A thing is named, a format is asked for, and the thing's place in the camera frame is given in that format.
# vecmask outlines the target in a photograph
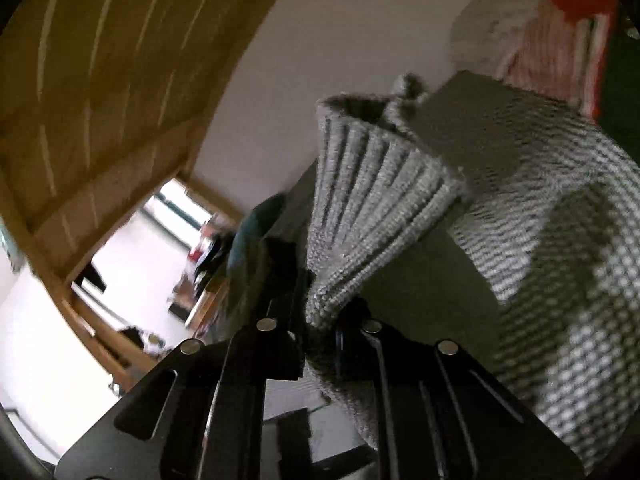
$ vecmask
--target gray cloth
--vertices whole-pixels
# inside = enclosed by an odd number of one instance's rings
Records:
[[[640,402],[640,168],[567,106],[470,73],[412,126],[474,196],[449,231],[500,302],[498,378],[590,470]]]
[[[314,208],[306,262],[316,274],[306,322],[327,331],[373,273],[442,218],[462,181],[406,126],[420,83],[397,96],[341,95],[321,102]]]

